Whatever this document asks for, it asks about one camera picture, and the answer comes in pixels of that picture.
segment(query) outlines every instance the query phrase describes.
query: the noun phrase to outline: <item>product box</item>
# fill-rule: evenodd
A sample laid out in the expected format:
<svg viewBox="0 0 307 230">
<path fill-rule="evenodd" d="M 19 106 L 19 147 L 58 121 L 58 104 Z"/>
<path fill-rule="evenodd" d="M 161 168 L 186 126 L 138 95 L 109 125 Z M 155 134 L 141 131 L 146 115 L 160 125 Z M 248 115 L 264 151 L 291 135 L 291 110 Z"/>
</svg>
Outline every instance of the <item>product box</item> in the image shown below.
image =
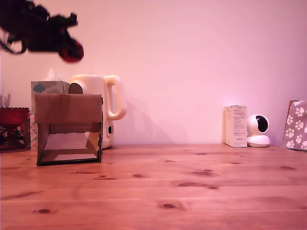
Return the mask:
<svg viewBox="0 0 307 230">
<path fill-rule="evenodd" d="M 44 94 L 68 94 L 69 83 L 61 80 L 46 80 L 31 82 L 31 114 L 35 111 L 34 96 Z"/>
<path fill-rule="evenodd" d="M 37 165 L 101 162 L 102 97 L 35 95 Z"/>
<path fill-rule="evenodd" d="M 225 107 L 225 143 L 232 147 L 248 146 L 247 107 Z"/>
<path fill-rule="evenodd" d="M 37 123 L 34 115 L 30 115 L 30 143 L 31 150 L 37 150 Z"/>
</svg>

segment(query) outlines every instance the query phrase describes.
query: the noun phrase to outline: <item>tissue box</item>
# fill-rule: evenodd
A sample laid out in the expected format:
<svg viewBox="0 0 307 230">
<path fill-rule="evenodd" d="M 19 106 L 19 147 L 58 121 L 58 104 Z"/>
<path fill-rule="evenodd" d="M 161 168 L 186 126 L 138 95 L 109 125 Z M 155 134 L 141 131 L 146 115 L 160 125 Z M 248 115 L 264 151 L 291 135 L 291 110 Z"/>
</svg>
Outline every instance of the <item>tissue box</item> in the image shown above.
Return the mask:
<svg viewBox="0 0 307 230">
<path fill-rule="evenodd" d="M 30 143 L 31 150 L 37 150 L 37 123 L 34 115 L 30 115 Z"/>
<path fill-rule="evenodd" d="M 101 162 L 102 97 L 36 94 L 37 166 Z"/>
<path fill-rule="evenodd" d="M 225 143 L 231 147 L 247 147 L 247 107 L 233 105 L 225 108 Z"/>
<path fill-rule="evenodd" d="M 64 81 L 32 81 L 31 82 L 31 113 L 35 111 L 34 97 L 38 93 L 68 94 L 69 83 Z"/>
<path fill-rule="evenodd" d="M 307 101 L 290 101 L 283 134 L 283 147 L 307 150 Z"/>
</svg>

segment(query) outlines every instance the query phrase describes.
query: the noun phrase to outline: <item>blurry object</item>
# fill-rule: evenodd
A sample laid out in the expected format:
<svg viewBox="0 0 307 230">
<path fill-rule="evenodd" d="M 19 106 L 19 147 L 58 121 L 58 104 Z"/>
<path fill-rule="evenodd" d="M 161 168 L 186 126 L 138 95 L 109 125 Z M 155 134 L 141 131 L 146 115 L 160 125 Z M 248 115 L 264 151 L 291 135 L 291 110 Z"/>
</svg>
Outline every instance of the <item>blurry object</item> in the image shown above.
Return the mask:
<svg viewBox="0 0 307 230">
<path fill-rule="evenodd" d="M 101 162 L 101 95 L 36 94 L 37 165 Z"/>
<path fill-rule="evenodd" d="M 68 93 L 69 83 L 62 81 L 53 71 L 50 69 L 46 78 L 41 81 L 31 82 L 31 114 L 35 111 L 34 96 L 38 93 L 44 94 L 64 94 Z"/>
<path fill-rule="evenodd" d="M 247 147 L 247 107 L 225 108 L 225 143 L 231 147 Z"/>
<path fill-rule="evenodd" d="M 30 115 L 30 142 L 31 150 L 37 150 L 37 123 L 34 115 Z"/>
<path fill-rule="evenodd" d="M 7 132 L 4 143 L 0 145 L 1 150 L 15 150 L 25 147 L 25 144 L 19 141 L 23 140 L 20 135 L 22 131 L 18 131 L 17 128 L 25 122 L 28 116 L 29 108 L 0 108 L 0 126 Z"/>
<path fill-rule="evenodd" d="M 112 87 L 115 86 L 117 112 L 114 111 Z M 123 85 L 119 76 L 101 76 L 97 74 L 78 74 L 70 79 L 68 93 L 70 94 L 100 94 L 104 98 L 103 103 L 103 143 L 106 149 L 114 143 L 113 121 L 120 120 L 126 115 L 127 106 L 124 97 Z"/>
<path fill-rule="evenodd" d="M 42 5 L 30 0 L 0 0 L 0 27 L 8 33 L 0 39 L 1 49 L 12 54 L 32 52 L 58 52 L 66 62 L 80 61 L 82 45 L 71 38 L 67 29 L 77 26 L 77 15 L 66 18 L 50 16 Z M 12 50 L 13 42 L 21 41 L 20 51 Z"/>
<path fill-rule="evenodd" d="M 30 116 L 26 119 L 26 121 L 18 127 L 17 132 L 22 136 L 22 140 L 25 144 L 25 148 L 31 148 L 31 140 L 30 140 Z"/>
<path fill-rule="evenodd" d="M 8 94 L 7 97 L 3 97 L 2 95 L 0 95 L 0 108 L 8 108 L 10 107 L 10 103 L 11 103 L 10 94 Z"/>
<path fill-rule="evenodd" d="M 267 135 L 270 127 L 269 120 L 260 114 L 254 114 L 248 118 L 248 146 L 249 147 L 268 147 L 270 139 Z"/>
<path fill-rule="evenodd" d="M 283 133 L 283 147 L 307 150 L 307 101 L 291 100 Z"/>
</svg>

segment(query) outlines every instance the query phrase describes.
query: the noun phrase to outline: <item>white security camera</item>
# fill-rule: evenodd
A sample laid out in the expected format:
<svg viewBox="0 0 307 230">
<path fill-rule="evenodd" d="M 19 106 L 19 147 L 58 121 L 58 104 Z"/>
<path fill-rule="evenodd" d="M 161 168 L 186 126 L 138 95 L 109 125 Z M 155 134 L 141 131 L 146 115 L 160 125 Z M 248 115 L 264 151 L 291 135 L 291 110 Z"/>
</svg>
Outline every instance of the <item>white security camera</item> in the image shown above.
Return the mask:
<svg viewBox="0 0 307 230">
<path fill-rule="evenodd" d="M 269 120 L 260 114 L 254 114 L 248 118 L 248 146 L 250 147 L 268 147 L 270 139 L 267 135 L 270 127 Z"/>
</svg>

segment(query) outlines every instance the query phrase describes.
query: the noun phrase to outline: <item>open cardboard box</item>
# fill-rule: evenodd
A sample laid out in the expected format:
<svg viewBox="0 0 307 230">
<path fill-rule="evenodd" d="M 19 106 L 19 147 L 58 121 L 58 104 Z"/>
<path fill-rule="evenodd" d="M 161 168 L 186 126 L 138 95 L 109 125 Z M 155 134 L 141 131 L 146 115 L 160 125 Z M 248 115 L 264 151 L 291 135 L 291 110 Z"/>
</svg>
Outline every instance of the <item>open cardboard box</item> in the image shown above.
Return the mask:
<svg viewBox="0 0 307 230">
<path fill-rule="evenodd" d="M 102 97 L 36 94 L 37 165 L 101 162 Z"/>
</svg>

